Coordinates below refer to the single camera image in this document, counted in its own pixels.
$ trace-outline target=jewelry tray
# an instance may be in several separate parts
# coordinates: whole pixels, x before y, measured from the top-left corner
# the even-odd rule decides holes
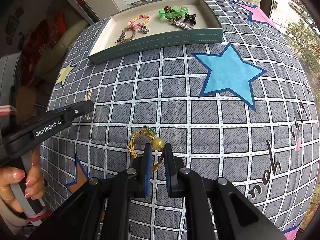
[[[160,18],[158,11],[165,6],[188,7],[188,14],[196,14],[196,24],[188,25],[194,29],[183,30],[172,25],[167,19]],[[147,14],[151,20],[146,24],[150,30],[138,32],[133,40],[115,44],[127,22],[138,15]],[[204,0],[153,0],[118,12],[105,23],[88,53],[88,58],[95,64],[133,54],[140,51],[170,47],[181,44],[221,43],[223,29],[214,12]]]

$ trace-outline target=metal screw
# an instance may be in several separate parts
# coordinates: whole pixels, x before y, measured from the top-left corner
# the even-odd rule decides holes
[[[218,183],[221,185],[226,185],[228,181],[225,178],[221,177],[218,179]]]
[[[91,178],[91,179],[89,179],[90,185],[97,185],[98,182],[99,182],[99,179],[98,179],[98,178]]]
[[[186,168],[186,167],[183,167],[183,168],[180,169],[180,172],[181,172],[182,174],[189,174],[189,173],[190,173],[190,169],[188,169],[188,168]]]
[[[129,175],[133,175],[133,174],[135,174],[137,171],[136,171],[136,169],[135,168],[129,168],[129,169],[127,169],[127,173],[129,174]]]

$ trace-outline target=black lettering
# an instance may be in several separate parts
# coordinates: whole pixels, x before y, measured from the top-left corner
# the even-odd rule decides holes
[[[307,85],[305,84],[305,82],[304,82],[304,81],[302,81],[302,84],[306,87],[306,89],[307,89],[307,93],[308,93],[308,94],[310,94],[310,90],[309,90],[309,88],[307,87]]]
[[[296,111],[298,113],[299,119],[301,120],[301,123],[303,123],[303,119],[302,119],[300,112],[298,111],[298,109],[296,109]]]
[[[272,173],[273,175],[276,174],[277,167],[279,167],[279,171],[281,171],[281,164],[279,161],[274,163],[274,160],[272,158],[272,151],[271,151],[271,145],[270,142],[267,140],[267,146],[268,146],[268,151],[269,151],[269,157],[270,157],[270,163],[271,163],[271,168],[272,168]]]
[[[306,115],[306,117],[307,117],[308,121],[310,121],[309,116],[307,115],[307,111],[306,111],[306,109],[305,109],[305,107],[304,107],[303,103],[301,102],[301,99],[299,99],[299,100],[300,100],[299,105],[300,105],[300,107],[301,107],[302,111],[305,113],[305,115]]]
[[[299,126],[299,124],[297,124],[296,117],[294,117],[294,123],[295,123],[296,129],[300,132],[300,126]]]
[[[262,192],[262,189],[258,184],[254,185],[253,189],[249,191],[249,194],[251,195],[252,199],[256,198],[256,193],[254,191],[255,189],[257,190],[258,194],[261,194]]]
[[[267,185],[270,181],[270,171],[269,170],[265,170],[262,176],[262,183],[263,185]]]
[[[291,137],[293,138],[293,140],[296,140],[296,135],[295,135],[294,131],[292,131],[291,125],[290,125],[290,130],[291,130]]]

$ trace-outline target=fingernail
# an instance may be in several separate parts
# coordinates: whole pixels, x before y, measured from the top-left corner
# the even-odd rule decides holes
[[[15,169],[12,176],[14,179],[23,179],[26,174],[23,170]]]
[[[36,200],[36,199],[39,199],[39,198],[41,198],[40,194],[36,194],[33,197],[31,197],[32,200]]]
[[[26,186],[31,187],[36,181],[34,179],[28,179],[26,181]]]
[[[24,196],[27,198],[27,197],[30,197],[32,195],[33,195],[33,189],[26,188]]]
[[[37,166],[39,165],[39,162],[40,162],[40,157],[36,157],[34,158],[34,160],[32,160],[32,166]]]

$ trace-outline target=tree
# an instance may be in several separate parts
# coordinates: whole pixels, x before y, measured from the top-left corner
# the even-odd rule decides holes
[[[297,23],[289,23],[286,33],[293,36],[290,38],[293,50],[304,67],[319,74],[320,54],[314,47],[320,49],[320,39],[315,32],[300,19]]]

